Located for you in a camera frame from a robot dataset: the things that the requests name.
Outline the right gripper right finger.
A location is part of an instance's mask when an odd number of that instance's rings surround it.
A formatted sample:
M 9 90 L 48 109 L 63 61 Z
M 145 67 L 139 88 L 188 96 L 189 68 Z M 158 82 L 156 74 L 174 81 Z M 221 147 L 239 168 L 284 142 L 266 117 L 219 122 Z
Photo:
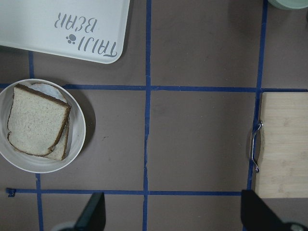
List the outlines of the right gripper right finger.
M 288 225 L 253 190 L 241 192 L 241 222 L 247 231 L 288 230 Z

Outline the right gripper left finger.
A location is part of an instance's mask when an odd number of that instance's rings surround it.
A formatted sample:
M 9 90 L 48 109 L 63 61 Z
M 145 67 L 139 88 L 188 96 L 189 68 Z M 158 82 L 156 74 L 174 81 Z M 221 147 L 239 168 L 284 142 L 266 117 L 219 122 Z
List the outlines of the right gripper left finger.
M 104 193 L 93 193 L 74 225 L 75 231 L 103 231 L 106 224 Z

